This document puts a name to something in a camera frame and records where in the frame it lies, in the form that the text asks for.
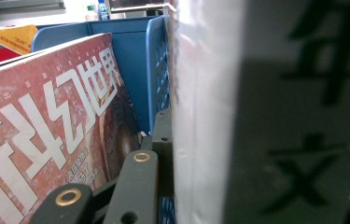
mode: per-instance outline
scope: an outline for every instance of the blue basket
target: blue basket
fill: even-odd
[[[119,71],[133,102],[140,131],[153,134],[157,112],[170,106],[164,16],[86,21],[41,28],[32,52],[88,35],[111,33]]]

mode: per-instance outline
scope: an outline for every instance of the red magazine cover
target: red magazine cover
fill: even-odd
[[[136,149],[110,34],[0,67],[0,223],[27,223],[63,184],[101,187]]]

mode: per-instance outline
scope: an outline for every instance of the bottle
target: bottle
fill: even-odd
[[[87,21],[98,21],[98,15],[95,12],[93,3],[86,5],[87,12],[85,13],[85,20]]]
[[[108,21],[110,19],[107,12],[107,6],[105,5],[105,0],[99,0],[98,16],[99,21]]]

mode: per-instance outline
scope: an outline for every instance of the blue crate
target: blue crate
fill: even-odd
[[[111,33],[119,71],[133,102],[140,131],[153,134],[157,112],[170,106],[164,16],[86,21],[41,28],[32,52],[88,35]]]

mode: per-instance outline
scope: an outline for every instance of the yellow label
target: yellow label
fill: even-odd
[[[22,55],[27,54],[31,51],[36,33],[37,28],[34,25],[6,27],[0,29],[0,45]]]

